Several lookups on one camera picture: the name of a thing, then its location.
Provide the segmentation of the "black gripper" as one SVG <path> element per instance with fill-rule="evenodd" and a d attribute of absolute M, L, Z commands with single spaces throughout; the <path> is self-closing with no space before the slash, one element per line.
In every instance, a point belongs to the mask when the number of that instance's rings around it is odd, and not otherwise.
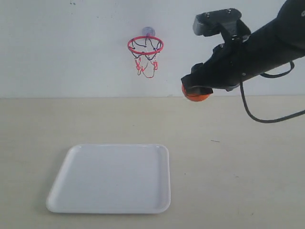
<path fill-rule="evenodd" d="M 222 43 L 206 61 L 195 64 L 181 78 L 186 94 L 213 94 L 213 89 L 231 91 L 256 76 L 256 44 L 240 39 Z"/>

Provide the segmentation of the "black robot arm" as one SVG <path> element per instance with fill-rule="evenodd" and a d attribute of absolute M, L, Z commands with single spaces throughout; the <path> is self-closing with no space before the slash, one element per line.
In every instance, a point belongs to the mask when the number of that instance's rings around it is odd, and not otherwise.
<path fill-rule="evenodd" d="M 234 8 L 196 15 L 193 31 L 205 37 L 221 34 L 224 43 L 181 79 L 184 89 L 189 94 L 230 91 L 240 82 L 304 57 L 305 2 L 287 0 L 278 15 L 255 32 L 241 21 L 240 11 Z"/>

